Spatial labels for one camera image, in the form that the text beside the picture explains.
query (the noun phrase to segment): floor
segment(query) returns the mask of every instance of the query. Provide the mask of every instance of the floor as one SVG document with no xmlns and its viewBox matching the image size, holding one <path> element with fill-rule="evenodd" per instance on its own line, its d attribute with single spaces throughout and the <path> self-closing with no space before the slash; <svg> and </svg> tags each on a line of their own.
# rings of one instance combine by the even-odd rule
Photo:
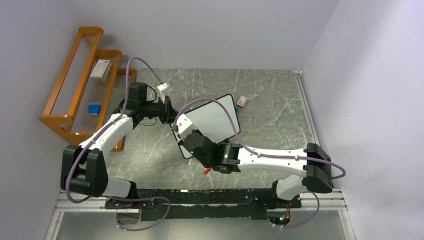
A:
<svg viewBox="0 0 424 240">
<path fill-rule="evenodd" d="M 241 138 L 248 146 L 268 149 L 299 149 L 312 141 L 301 95 L 292 71 L 251 69 L 156 69 L 169 82 L 173 107 L 201 98 L 232 94 L 234 100 L 248 97 L 238 119 Z M 148 69 L 137 73 L 137 82 L 156 88 L 159 84 Z M 117 79 L 108 106 L 110 115 L 125 94 L 124 79 Z M 153 92 L 148 97 L 154 98 Z M 141 124 L 154 124 L 145 119 Z M 249 171 L 204 174 L 195 159 L 184 159 L 168 124 L 137 126 L 126 136 L 124 150 L 111 152 L 108 174 L 149 189 L 269 188 L 286 173 Z"/>
</svg>

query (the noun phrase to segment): wooden dish rack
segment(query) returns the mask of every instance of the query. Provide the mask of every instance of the wooden dish rack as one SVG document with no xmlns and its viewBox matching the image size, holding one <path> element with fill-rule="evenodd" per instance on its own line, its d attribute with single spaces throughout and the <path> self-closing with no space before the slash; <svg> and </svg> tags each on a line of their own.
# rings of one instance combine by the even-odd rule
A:
<svg viewBox="0 0 424 240">
<path fill-rule="evenodd" d="M 79 145 L 90 138 L 105 123 L 109 99 L 116 75 L 125 75 L 126 69 L 119 68 L 121 51 L 99 48 L 103 29 L 83 26 L 69 51 L 56 85 L 39 118 L 46 126 L 72 145 Z M 104 82 L 89 79 L 95 61 L 111 60 L 112 67 Z M 135 82 L 137 72 L 130 69 L 130 83 Z M 101 105 L 100 113 L 90 115 L 90 103 Z M 124 149 L 124 138 L 112 150 Z"/>
</svg>

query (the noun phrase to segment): marble table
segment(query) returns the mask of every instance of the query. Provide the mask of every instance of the marble table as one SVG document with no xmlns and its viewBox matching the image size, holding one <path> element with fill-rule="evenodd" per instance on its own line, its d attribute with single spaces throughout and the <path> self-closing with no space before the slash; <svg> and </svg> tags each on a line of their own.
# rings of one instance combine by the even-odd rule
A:
<svg viewBox="0 0 424 240">
<path fill-rule="evenodd" d="M 312 141 L 292 71 L 166 68 L 156 72 L 172 85 L 169 95 L 177 111 L 202 97 L 232 94 L 235 101 L 241 95 L 248 97 L 238 114 L 240 135 L 248 146 L 289 150 L 304 148 Z M 139 70 L 136 81 L 154 88 L 159 84 L 148 69 Z M 124 79 L 115 82 L 109 115 L 125 95 Z M 154 97 L 148 90 L 148 98 Z M 148 189 L 270 188 L 273 181 L 289 176 L 262 170 L 204 174 L 197 160 L 183 158 L 168 124 L 158 121 L 153 126 L 145 126 L 154 122 L 154 119 L 143 120 L 144 125 L 137 126 L 126 136 L 124 150 L 109 154 L 106 166 L 110 176 Z"/>
</svg>

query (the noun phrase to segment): gray wall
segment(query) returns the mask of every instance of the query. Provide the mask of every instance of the gray wall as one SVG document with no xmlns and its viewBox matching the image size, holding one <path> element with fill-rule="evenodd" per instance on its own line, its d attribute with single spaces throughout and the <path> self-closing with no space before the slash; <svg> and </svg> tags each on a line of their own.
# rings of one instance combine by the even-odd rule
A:
<svg viewBox="0 0 424 240">
<path fill-rule="evenodd" d="M 152 67 L 300 70 L 339 0 L 70 2 L 106 46 Z"/>
<path fill-rule="evenodd" d="M 65 0 L 0 1 L 0 239 L 44 239 L 64 140 L 42 114 L 78 25 Z"/>
<path fill-rule="evenodd" d="M 357 239 L 424 239 L 424 2 L 341 0 L 302 74 Z"/>
</svg>

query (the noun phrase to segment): purple cable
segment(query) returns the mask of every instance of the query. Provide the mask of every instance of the purple cable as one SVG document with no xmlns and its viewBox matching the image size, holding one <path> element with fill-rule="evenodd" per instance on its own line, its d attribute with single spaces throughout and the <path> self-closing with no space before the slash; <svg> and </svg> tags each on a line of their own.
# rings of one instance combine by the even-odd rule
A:
<svg viewBox="0 0 424 240">
<path fill-rule="evenodd" d="M 255 152 L 255 151 L 253 151 L 252 149 L 248 148 L 245 145 L 245 143 L 242 141 L 242 139 L 240 138 L 239 134 L 237 133 L 236 126 L 234 125 L 233 120 L 231 119 L 231 116 L 228 113 L 227 109 L 224 107 L 224 105 L 222 105 L 219 101 L 215 100 L 214 98 L 203 97 L 203 98 L 199 98 L 199 99 L 196 99 L 196 100 L 193 100 L 193 101 L 187 103 L 185 106 L 182 107 L 182 109 L 176 115 L 175 120 L 173 122 L 172 129 L 174 131 L 177 130 L 177 120 L 181 116 L 181 114 L 184 113 L 184 111 L 187 108 L 191 107 L 195 103 L 203 102 L 203 101 L 214 102 L 214 103 L 218 104 L 224 110 L 226 116 L 228 117 L 229 123 L 231 124 L 232 130 L 234 131 L 234 135 L 237 138 L 237 140 L 240 143 L 240 145 L 244 149 L 246 149 L 246 151 L 248 151 L 249 153 L 254 154 L 254 155 L 257 156 L 258 153 Z M 260 156 L 261 157 L 266 157 L 266 158 L 273 158 L 273 159 L 295 159 L 294 156 L 289 156 L 289 155 L 271 155 L 271 154 L 262 154 L 261 153 Z M 340 165 L 338 165 L 338 164 L 336 164 L 334 162 L 330 162 L 330 161 L 326 161 L 326 160 L 322 160 L 322 159 L 314 158 L 314 157 L 310 157 L 310 156 L 299 156 L 298 159 L 314 161 L 314 162 L 318 162 L 318 163 L 322 163 L 322 164 L 328 164 L 328 165 L 331 165 L 333 167 L 336 167 L 336 168 L 340 169 L 342 173 L 340 175 L 337 175 L 337 176 L 332 177 L 332 179 L 343 178 L 346 175 L 346 170 L 343 167 L 341 167 Z"/>
<path fill-rule="evenodd" d="M 291 225 L 291 226 L 283 226 L 282 229 L 294 229 L 294 228 L 301 227 L 309 223 L 310 221 L 312 221 L 317 216 L 318 212 L 320 211 L 320 200 L 318 199 L 318 196 L 315 194 L 315 192 L 310 191 L 310 193 L 313 194 L 316 198 L 316 210 L 313 213 L 313 215 L 304 222 L 298 223 L 296 225 Z"/>
<path fill-rule="evenodd" d="M 171 209 L 171 202 L 168 198 L 163 197 L 163 196 L 152 196 L 152 197 L 146 197 L 146 198 L 139 198 L 139 199 L 127 199 L 127 198 L 122 198 L 122 197 L 117 197 L 117 196 L 112 196 L 112 199 L 118 200 L 118 201 L 125 201 L 125 202 L 143 202 L 143 201 L 150 201 L 150 200 L 154 200 L 154 199 L 162 199 L 165 200 L 168 203 L 168 208 L 166 209 L 165 214 L 163 215 L 163 217 L 161 219 L 159 219 L 158 221 L 156 221 L 155 223 L 153 223 L 150 226 L 146 226 L 146 227 L 142 227 L 142 228 L 137 228 L 137 229 L 131 229 L 131 228 L 126 228 L 123 227 L 119 224 L 118 221 L 118 214 L 116 214 L 116 226 L 124 231 L 129 231 L 129 232 L 138 232 L 138 231 L 143 231 L 143 230 L 147 230 L 147 229 L 151 229 L 154 226 L 160 224 L 170 213 L 170 209 Z"/>
<path fill-rule="evenodd" d="M 122 118 L 122 116 L 124 115 L 125 109 L 127 108 L 127 102 L 128 102 L 128 92 L 129 92 L 129 88 L 130 88 L 130 79 L 129 79 L 129 75 L 130 75 L 130 64 L 131 61 L 133 61 L 134 59 L 140 60 L 142 61 L 144 64 L 146 64 L 146 66 L 150 69 L 150 71 L 154 74 L 154 76 L 156 77 L 156 79 L 162 84 L 163 81 L 161 80 L 161 78 L 159 77 L 158 74 L 156 74 L 156 72 L 147 64 L 146 61 L 144 61 L 143 59 L 139 58 L 139 57 L 131 57 L 128 60 L 128 63 L 126 64 L 126 72 L 125 72 L 125 99 L 123 101 L 123 106 L 122 106 L 122 111 L 120 112 L 120 115 L 115 118 L 113 121 L 109 122 L 108 124 L 106 124 L 105 126 L 103 126 L 101 128 L 100 131 L 98 131 L 98 133 L 92 137 L 92 141 L 90 141 L 83 149 L 82 151 L 79 153 L 78 157 L 76 158 L 75 162 L 73 163 L 69 174 L 67 176 L 66 179 L 66 185 L 65 185 L 65 192 L 66 192 L 66 196 L 69 199 L 69 201 L 71 201 L 74 204 L 79 204 L 82 203 L 84 201 L 86 201 L 87 199 L 89 199 L 90 197 L 87 196 L 83 199 L 80 200 L 75 200 L 72 198 L 71 196 L 71 192 L 70 192 L 70 186 L 71 186 L 71 178 L 72 175 L 75 172 L 75 169 L 77 169 L 78 163 L 80 162 L 81 158 L 83 157 L 84 153 L 87 151 L 88 148 L 90 148 L 93 143 L 96 142 L 97 139 L 100 138 L 100 136 L 110 127 L 112 126 L 116 121 L 119 121 L 119 119 Z"/>
</svg>

